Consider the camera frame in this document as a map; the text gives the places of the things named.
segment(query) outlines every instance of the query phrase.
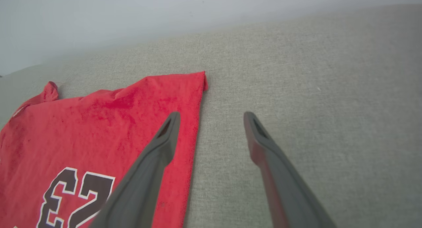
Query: gray fabric surface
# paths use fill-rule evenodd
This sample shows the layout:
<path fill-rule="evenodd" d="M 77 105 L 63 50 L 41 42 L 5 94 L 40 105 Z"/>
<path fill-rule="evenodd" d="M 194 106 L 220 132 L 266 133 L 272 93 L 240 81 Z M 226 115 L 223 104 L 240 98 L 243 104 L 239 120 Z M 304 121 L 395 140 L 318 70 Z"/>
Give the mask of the gray fabric surface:
<path fill-rule="evenodd" d="M 271 227 L 253 111 L 339 227 L 422 224 L 422 6 L 261 23 L 30 67 L 0 79 L 0 126 L 47 81 L 61 98 L 206 70 L 185 227 Z"/>

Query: white wall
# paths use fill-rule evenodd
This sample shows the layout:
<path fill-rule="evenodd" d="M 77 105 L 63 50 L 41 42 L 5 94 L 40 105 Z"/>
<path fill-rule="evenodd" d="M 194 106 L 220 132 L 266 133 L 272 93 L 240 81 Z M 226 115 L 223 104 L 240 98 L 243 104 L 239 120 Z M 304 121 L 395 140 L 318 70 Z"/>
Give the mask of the white wall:
<path fill-rule="evenodd" d="M 0 75 L 64 54 L 222 25 L 422 0 L 0 0 Z"/>

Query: printed number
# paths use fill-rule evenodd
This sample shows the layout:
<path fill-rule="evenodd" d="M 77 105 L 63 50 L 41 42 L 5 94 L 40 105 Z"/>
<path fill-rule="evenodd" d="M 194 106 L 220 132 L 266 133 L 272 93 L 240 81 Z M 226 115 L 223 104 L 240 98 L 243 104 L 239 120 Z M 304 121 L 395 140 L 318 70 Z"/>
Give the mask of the printed number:
<path fill-rule="evenodd" d="M 38 220 L 38 228 L 63 228 L 64 220 L 60 217 L 50 222 L 50 214 L 57 214 L 62 197 L 54 195 L 57 185 L 63 185 L 62 193 L 75 195 L 78 184 L 77 169 L 66 167 L 51 182 L 50 187 L 44 193 L 44 202 L 41 205 L 41 214 Z M 102 174 L 86 172 L 83 175 L 82 185 L 78 197 L 88 199 L 90 194 L 95 198 L 74 210 L 68 219 L 68 228 L 78 228 L 97 215 L 100 208 L 107 201 L 113 188 L 114 177 Z"/>

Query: digit 2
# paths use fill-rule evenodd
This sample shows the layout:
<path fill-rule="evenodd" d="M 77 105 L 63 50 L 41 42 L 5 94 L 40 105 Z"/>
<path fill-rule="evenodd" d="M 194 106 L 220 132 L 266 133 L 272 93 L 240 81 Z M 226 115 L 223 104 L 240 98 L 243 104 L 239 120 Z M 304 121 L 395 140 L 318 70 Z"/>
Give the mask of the digit 2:
<path fill-rule="evenodd" d="M 62 197 L 54 195 L 54 191 L 58 184 L 63 184 L 63 193 L 75 195 L 78 183 L 77 171 L 75 168 L 66 167 L 51 182 L 50 187 L 44 193 L 38 228 L 63 228 L 64 220 L 60 217 L 56 217 L 54 223 L 49 222 L 50 213 L 57 214 L 62 201 Z M 93 194 L 95 198 L 71 213 L 68 219 L 68 228 L 78 228 L 97 215 L 111 194 L 114 179 L 114 177 L 93 172 L 86 172 L 83 175 L 78 197 L 88 199 L 89 195 Z"/>

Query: red cloth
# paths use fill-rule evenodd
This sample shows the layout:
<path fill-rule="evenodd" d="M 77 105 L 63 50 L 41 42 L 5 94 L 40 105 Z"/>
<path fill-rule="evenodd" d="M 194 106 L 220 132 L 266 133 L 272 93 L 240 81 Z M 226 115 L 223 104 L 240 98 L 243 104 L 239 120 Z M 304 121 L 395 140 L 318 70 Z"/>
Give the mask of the red cloth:
<path fill-rule="evenodd" d="M 207 87 L 205 72 L 150 76 L 127 88 L 58 100 L 49 82 L 0 132 L 0 227 L 88 227 L 110 189 L 178 111 L 177 147 L 153 227 L 181 228 Z"/>

